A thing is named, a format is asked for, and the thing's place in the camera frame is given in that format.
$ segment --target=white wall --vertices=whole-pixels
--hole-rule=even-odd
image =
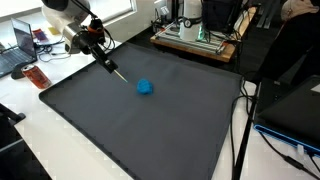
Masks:
[[[105,24],[105,27],[116,41],[127,41],[150,27],[151,20],[154,20],[154,0],[133,1],[135,1],[135,12]]]

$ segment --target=blue ball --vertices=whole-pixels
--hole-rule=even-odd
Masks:
[[[152,94],[152,84],[146,79],[140,79],[137,85],[137,91],[139,94]]]

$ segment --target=person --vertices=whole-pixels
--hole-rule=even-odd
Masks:
[[[262,78],[278,80],[303,55],[305,59],[291,84],[298,85],[312,75],[320,75],[320,0],[288,0],[281,18],[284,20],[252,82]]]

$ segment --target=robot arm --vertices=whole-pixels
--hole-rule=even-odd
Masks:
[[[47,21],[65,37],[65,50],[69,54],[82,51],[84,54],[92,54],[97,62],[109,73],[117,69],[117,65],[108,60],[107,55],[99,44],[105,43],[104,27],[102,21],[89,9],[87,0],[42,0],[45,6],[42,13]],[[91,15],[91,23],[88,27],[81,23]]]

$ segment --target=black mat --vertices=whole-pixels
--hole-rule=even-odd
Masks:
[[[240,77],[129,44],[109,57],[129,83],[92,63],[40,99],[136,179],[211,179]]]

